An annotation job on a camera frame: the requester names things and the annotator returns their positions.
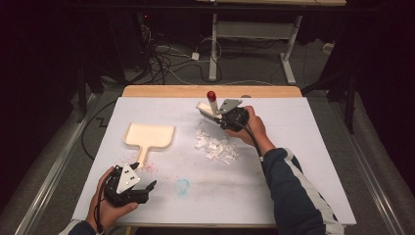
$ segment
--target gray carpet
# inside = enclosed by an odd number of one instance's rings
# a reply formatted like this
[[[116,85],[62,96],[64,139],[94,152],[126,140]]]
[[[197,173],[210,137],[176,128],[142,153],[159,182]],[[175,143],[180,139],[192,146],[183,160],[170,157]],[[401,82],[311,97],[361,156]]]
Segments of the gray carpet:
[[[236,59],[226,59],[226,57],[236,56],[238,51],[224,52],[222,59],[219,61],[222,80],[218,83],[225,84],[249,80],[237,84],[265,85],[259,83],[260,81],[274,85],[287,85],[281,63],[277,57],[278,52],[284,51],[284,46],[285,42],[278,41],[270,48],[248,51]],[[298,87],[304,87],[318,79],[328,59],[328,55],[321,52],[322,46],[323,43],[320,41],[309,45],[296,45],[290,61],[298,81]],[[175,48],[187,55],[192,52],[192,50],[180,45],[175,45]],[[186,60],[178,57],[169,58],[174,63]],[[201,66],[204,77],[208,77],[208,64],[193,64]],[[179,68],[173,67],[170,69],[174,71]],[[134,73],[133,70],[127,72],[131,76]],[[151,78],[147,76],[139,83],[146,80],[150,81]],[[208,84],[201,80],[200,69],[195,66],[178,70],[175,75],[170,73],[164,78],[164,84],[183,84],[183,81],[192,84]],[[96,105],[90,107],[90,114],[96,114],[122,92],[123,87],[111,82],[110,79],[106,79],[105,84],[105,92],[96,99]],[[377,138],[376,131],[365,115],[359,97],[356,97],[355,102],[356,110],[353,120],[355,134],[353,138],[356,139],[358,148],[367,157],[367,161],[374,169],[374,174],[379,179],[382,189],[388,195],[389,202],[391,202],[391,207],[399,219],[403,233],[393,233],[386,222],[387,219],[378,209],[373,192],[368,187],[364,172],[359,166],[356,147],[350,143],[350,136],[339,119],[339,108],[342,110],[344,104],[329,103],[325,98],[324,91],[311,92],[307,95],[307,98],[357,220],[357,225],[348,227],[346,234],[415,234],[412,222],[415,214],[414,198],[393,166],[382,143]],[[104,118],[104,123],[108,123],[113,107],[108,106],[102,110],[97,114],[97,118]],[[75,109],[27,173],[15,196],[1,214],[0,234],[15,234],[17,231],[51,165],[67,145],[71,134],[76,129],[77,117],[78,112]],[[85,130],[84,146],[91,156],[95,156],[97,153],[101,139],[105,134],[106,128],[99,125],[100,121],[94,118]],[[81,139],[78,138],[69,154],[68,165],[62,172],[58,186],[47,202],[44,211],[39,212],[39,219],[33,222],[28,234],[58,234],[68,224],[92,163],[92,160],[82,148]],[[138,231],[139,234],[275,234],[273,229],[161,229],[142,227]],[[112,234],[125,234],[125,228],[121,227],[114,230]]]

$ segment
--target person's hand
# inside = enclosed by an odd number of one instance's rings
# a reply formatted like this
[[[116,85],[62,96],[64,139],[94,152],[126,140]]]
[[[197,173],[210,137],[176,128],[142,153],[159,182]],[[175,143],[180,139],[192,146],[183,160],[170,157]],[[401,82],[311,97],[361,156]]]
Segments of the person's hand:
[[[254,138],[256,139],[261,154],[264,155],[269,150],[275,149],[274,144],[268,139],[268,136],[266,135],[265,125],[263,124],[262,119],[255,114],[254,108],[252,106],[245,106],[244,109],[250,115],[250,119],[248,120],[246,128],[251,131]],[[238,132],[232,131],[230,129],[225,129],[225,132],[230,136],[240,138],[245,143],[254,146],[253,139],[245,129],[242,129]]]
[[[105,178],[114,170],[113,167],[109,168],[107,172],[100,178],[100,181],[97,186],[97,191],[95,192],[94,197],[92,197],[91,204],[89,206],[89,212],[86,216],[85,221],[87,221],[94,228],[95,232],[98,232],[97,223],[95,221],[96,216],[96,206],[98,203],[98,194],[100,193],[101,185],[104,183]],[[116,220],[120,217],[136,210],[138,208],[137,203],[130,203],[123,207],[116,208],[112,206],[107,200],[102,200],[100,205],[100,220],[101,225],[103,226],[104,231],[112,227]]]

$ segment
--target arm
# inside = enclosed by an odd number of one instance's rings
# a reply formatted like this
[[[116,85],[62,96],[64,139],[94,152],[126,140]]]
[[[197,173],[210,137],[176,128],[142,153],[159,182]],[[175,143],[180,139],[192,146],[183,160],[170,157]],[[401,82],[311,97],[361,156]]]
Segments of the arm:
[[[250,114],[251,130],[263,155],[262,168],[274,201],[275,222],[280,234],[343,234],[333,211],[300,171],[300,163],[290,150],[277,149],[266,135],[265,126],[253,107],[245,107]],[[245,131],[225,130],[229,135],[254,145]]]
[[[101,185],[105,182],[105,179],[108,175],[114,170],[113,167],[109,168],[107,172],[100,178],[100,181],[97,185],[97,191],[92,197],[91,204],[89,205],[89,212],[86,216],[86,219],[83,221],[73,220],[68,227],[60,233],[60,235],[95,235],[98,233],[98,226],[96,221],[96,207],[98,206],[98,196],[100,193]],[[102,200],[100,203],[100,223],[102,225],[103,231],[106,231],[112,227],[116,220],[120,217],[132,212],[138,208],[137,203],[130,203],[120,208],[115,208],[107,200]]]

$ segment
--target sleeve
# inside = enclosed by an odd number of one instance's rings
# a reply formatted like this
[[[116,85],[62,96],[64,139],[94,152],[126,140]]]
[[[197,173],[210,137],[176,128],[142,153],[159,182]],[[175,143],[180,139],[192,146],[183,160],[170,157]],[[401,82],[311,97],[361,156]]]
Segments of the sleeve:
[[[92,226],[86,221],[73,220],[59,235],[95,235]]]
[[[344,234],[344,227],[302,174],[300,163],[290,150],[268,151],[262,168],[274,201],[279,234]]]

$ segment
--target wooden paddle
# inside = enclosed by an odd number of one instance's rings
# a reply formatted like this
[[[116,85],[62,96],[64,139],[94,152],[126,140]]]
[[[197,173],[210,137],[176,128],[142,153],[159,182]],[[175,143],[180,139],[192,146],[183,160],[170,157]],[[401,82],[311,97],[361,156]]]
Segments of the wooden paddle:
[[[164,149],[171,144],[174,125],[148,125],[130,123],[124,135],[124,143],[139,147],[138,168],[144,167],[147,154],[151,149]]]

